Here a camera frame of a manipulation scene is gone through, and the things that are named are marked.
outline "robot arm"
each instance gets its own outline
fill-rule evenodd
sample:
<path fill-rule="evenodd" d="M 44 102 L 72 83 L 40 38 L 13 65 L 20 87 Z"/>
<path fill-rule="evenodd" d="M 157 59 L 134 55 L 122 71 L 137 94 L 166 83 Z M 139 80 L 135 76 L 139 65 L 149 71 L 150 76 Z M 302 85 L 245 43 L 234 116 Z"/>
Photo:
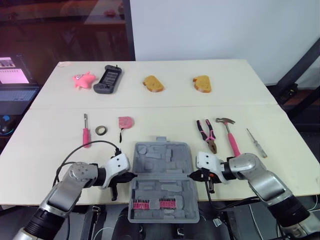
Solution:
<path fill-rule="evenodd" d="M 127 172 L 129 169 L 130 164 L 124 153 L 111 158 L 101 168 L 85 162 L 72 164 L 62 181 L 51 189 L 27 226 L 17 233 L 14 240 L 53 239 L 78 202 L 83 188 L 112 187 L 114 201 L 117 199 L 117 195 L 114 195 L 117 183 L 129 182 L 135 177 L 133 173 Z"/>
<path fill-rule="evenodd" d="M 247 180 L 282 230 L 293 238 L 300 239 L 319 232 L 319 219 L 306 210 L 290 189 L 277 175 L 268 171 L 256 155 L 244 153 L 223 162 L 215 155 L 199 152 L 196 166 L 216 175 L 216 183 L 228 184 L 232 179 Z"/>

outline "test pencil screwdriver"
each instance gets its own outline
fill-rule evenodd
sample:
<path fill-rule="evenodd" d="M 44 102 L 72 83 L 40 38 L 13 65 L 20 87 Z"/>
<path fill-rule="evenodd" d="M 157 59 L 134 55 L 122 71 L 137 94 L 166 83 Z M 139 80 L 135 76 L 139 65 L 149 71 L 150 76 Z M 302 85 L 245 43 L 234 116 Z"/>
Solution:
<path fill-rule="evenodd" d="M 88 115 L 84 114 L 84 129 L 82 134 L 82 144 L 90 142 L 90 133 L 88 129 Z M 84 148 L 89 148 L 91 144 L 85 145 Z"/>
<path fill-rule="evenodd" d="M 258 143 L 258 141 L 254 138 L 254 136 L 252 136 L 251 132 L 249 131 L 249 129 L 246 129 L 248 131 L 248 133 L 250 134 L 251 138 L 253 139 L 253 143 L 255 144 L 256 148 L 259 150 L 261 156 L 265 159 L 267 156 L 267 154 L 265 153 L 265 151 L 262 149 L 262 147 L 260 146 L 260 144 Z"/>

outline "pink handle hammer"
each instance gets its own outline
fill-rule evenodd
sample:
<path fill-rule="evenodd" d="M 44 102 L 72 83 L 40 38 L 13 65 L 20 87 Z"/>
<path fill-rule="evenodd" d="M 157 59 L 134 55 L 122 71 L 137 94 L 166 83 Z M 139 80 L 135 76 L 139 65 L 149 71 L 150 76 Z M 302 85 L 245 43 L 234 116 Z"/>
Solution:
<path fill-rule="evenodd" d="M 228 127 L 228 123 L 229 123 L 229 124 L 234 124 L 235 121 L 233 121 L 233 120 L 231 120 L 231 119 L 229 119 L 229 118 L 225 118 L 225 117 L 223 117 L 223 118 L 216 118 L 215 121 L 216 121 L 217 123 L 223 123 L 223 124 L 225 125 L 226 130 L 227 130 L 227 132 L 228 132 L 229 143 L 230 143 L 231 148 L 232 148 L 232 150 L 233 150 L 233 154 L 234 154 L 235 157 L 239 156 L 241 153 L 240 153 L 239 148 L 238 148 L 238 146 L 237 146 L 236 140 L 235 140 L 234 136 L 232 135 L 232 133 L 230 132 L 230 129 L 229 129 L 229 127 Z"/>

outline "pliers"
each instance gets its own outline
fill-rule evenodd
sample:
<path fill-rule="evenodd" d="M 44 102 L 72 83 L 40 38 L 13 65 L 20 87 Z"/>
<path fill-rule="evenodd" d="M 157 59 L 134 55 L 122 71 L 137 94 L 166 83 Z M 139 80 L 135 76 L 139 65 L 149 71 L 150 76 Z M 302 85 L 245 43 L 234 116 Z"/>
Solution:
<path fill-rule="evenodd" d="M 196 121 L 196 124 L 198 126 L 198 130 L 201 133 L 202 139 L 207 142 L 211 152 L 213 152 L 213 154 L 216 154 L 217 153 L 217 146 L 215 144 L 216 136 L 214 134 L 214 130 L 212 129 L 212 126 L 211 126 L 211 124 L 210 124 L 208 119 L 206 119 L 205 122 L 206 122 L 206 124 L 208 125 L 208 128 L 209 128 L 209 136 L 207 134 L 205 134 L 205 132 L 202 129 L 202 126 L 201 126 L 201 123 L 200 123 L 199 120 Z"/>

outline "bread slice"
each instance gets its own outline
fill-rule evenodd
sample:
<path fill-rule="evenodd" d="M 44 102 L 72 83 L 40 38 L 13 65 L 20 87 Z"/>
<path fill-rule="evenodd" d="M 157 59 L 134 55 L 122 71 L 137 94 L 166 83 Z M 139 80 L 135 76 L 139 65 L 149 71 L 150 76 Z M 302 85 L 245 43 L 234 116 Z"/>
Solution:
<path fill-rule="evenodd" d="M 165 89 L 161 82 L 159 82 L 159 80 L 153 75 L 147 76 L 143 81 L 143 85 L 153 93 L 161 92 Z"/>
<path fill-rule="evenodd" d="M 201 75 L 193 78 L 194 87 L 199 92 L 202 93 L 210 93 L 211 92 L 211 84 L 210 79 L 207 75 Z"/>

